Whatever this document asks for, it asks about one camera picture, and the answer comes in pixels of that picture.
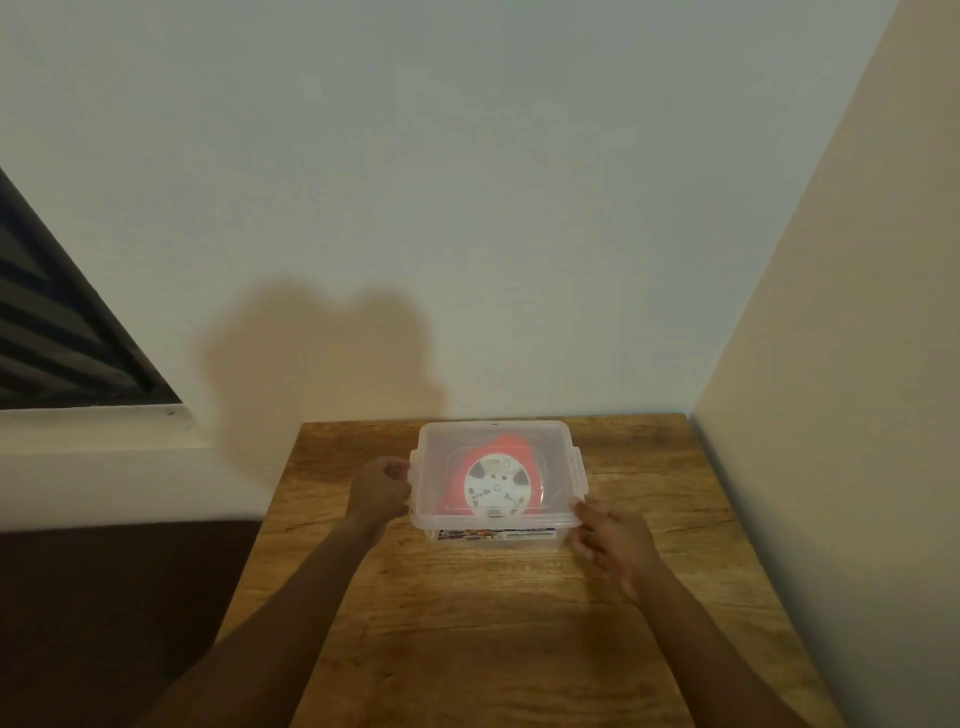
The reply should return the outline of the person's right hand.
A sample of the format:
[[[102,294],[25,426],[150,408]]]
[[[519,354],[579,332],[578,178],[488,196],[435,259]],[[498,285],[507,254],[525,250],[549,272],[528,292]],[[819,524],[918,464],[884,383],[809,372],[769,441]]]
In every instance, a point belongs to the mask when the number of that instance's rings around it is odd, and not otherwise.
[[[642,516],[608,511],[608,523],[579,520],[568,538],[570,549],[598,567],[625,599],[641,607],[648,590],[660,582],[666,564]]]

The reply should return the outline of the person's left hand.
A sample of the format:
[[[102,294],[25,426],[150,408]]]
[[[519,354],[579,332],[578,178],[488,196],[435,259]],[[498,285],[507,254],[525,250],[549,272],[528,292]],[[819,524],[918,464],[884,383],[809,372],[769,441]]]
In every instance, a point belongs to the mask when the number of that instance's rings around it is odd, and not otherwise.
[[[376,545],[386,528],[395,519],[385,519],[379,511],[379,461],[381,456],[367,461],[355,475],[349,490],[345,519],[362,532],[370,546]]]

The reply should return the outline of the clear plastic container lid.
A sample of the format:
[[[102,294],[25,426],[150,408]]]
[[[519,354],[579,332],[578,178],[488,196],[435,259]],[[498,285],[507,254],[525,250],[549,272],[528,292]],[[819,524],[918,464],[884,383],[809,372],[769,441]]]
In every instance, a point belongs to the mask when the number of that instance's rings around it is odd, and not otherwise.
[[[590,490],[559,420],[430,422],[410,463],[412,524],[438,540],[559,537]]]

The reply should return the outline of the person's left forearm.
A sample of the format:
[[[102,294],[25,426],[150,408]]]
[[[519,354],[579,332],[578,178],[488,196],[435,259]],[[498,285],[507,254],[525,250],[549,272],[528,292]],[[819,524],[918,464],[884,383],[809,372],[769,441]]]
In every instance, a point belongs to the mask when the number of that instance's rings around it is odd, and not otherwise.
[[[289,728],[354,575],[386,527],[372,514],[345,516],[135,728]]]

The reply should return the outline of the person's right forearm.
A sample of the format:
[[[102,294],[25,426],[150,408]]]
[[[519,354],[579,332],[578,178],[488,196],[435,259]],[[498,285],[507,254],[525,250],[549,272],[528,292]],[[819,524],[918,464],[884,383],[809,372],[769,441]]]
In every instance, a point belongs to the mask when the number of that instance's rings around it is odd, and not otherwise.
[[[618,578],[649,626],[696,728],[812,728],[661,561]]]

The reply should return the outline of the red object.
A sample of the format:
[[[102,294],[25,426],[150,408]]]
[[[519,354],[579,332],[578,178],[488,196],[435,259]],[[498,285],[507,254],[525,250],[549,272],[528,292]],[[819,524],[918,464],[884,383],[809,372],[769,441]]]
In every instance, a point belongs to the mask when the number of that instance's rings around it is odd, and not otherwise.
[[[448,477],[444,495],[444,504],[443,508],[445,512],[451,515],[473,515],[477,518],[487,518],[487,516],[477,516],[475,515],[470,508],[466,505],[464,500],[462,486],[463,478],[466,474],[467,467],[474,459],[492,453],[499,454],[508,454],[516,455],[522,460],[525,464],[533,465],[539,476],[539,488],[540,495],[536,499],[536,504],[530,507],[520,516],[530,516],[535,513],[538,513],[542,506],[544,505],[544,477],[542,475],[540,466],[537,463],[535,457],[534,448],[532,444],[526,438],[521,435],[516,434],[499,434],[490,440],[487,443],[481,444],[479,446],[466,449],[458,461],[458,466]]]

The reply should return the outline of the white round disc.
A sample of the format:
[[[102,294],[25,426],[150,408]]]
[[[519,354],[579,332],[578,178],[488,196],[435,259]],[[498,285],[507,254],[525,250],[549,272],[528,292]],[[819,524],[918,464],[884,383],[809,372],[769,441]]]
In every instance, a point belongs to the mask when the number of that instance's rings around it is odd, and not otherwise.
[[[521,516],[537,504],[540,494],[537,469],[508,453],[493,452],[474,459],[462,479],[465,505],[479,517]]]

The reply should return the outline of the printed label sticker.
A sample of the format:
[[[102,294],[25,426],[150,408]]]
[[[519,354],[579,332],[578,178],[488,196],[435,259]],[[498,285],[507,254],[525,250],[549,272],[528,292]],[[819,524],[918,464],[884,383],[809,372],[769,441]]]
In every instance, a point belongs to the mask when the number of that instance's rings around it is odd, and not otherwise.
[[[558,541],[556,528],[506,528],[506,529],[440,529],[434,534],[440,542],[534,542]]]

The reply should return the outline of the dark window with louvres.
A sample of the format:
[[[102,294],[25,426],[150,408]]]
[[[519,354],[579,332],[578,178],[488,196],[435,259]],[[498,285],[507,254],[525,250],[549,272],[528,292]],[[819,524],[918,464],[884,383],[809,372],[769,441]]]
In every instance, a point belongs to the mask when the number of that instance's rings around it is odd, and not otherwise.
[[[181,402],[0,168],[0,411]]]

